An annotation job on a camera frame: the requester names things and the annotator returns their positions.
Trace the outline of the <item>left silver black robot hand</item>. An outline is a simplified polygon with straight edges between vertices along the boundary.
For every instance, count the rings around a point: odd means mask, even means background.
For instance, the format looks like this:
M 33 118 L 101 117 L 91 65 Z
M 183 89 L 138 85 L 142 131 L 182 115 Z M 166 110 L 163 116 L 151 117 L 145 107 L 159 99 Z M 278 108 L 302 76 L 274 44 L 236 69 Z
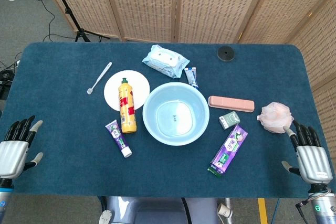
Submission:
M 23 171 L 33 168 L 43 158 L 38 153 L 31 161 L 26 161 L 29 149 L 42 120 L 32 124 L 35 116 L 14 122 L 8 129 L 5 138 L 1 141 L 1 179 L 16 179 Z

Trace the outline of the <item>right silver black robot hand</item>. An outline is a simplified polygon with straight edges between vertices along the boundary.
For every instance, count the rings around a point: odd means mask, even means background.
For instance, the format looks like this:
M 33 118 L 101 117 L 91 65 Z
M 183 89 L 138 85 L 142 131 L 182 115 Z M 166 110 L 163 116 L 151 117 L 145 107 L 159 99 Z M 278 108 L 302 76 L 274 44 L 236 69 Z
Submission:
M 288 162 L 282 165 L 288 172 L 300 176 L 308 184 L 328 184 L 333 180 L 330 163 L 325 149 L 322 147 L 316 131 L 293 121 L 296 131 L 284 126 L 294 147 L 299 167 L 295 168 Z

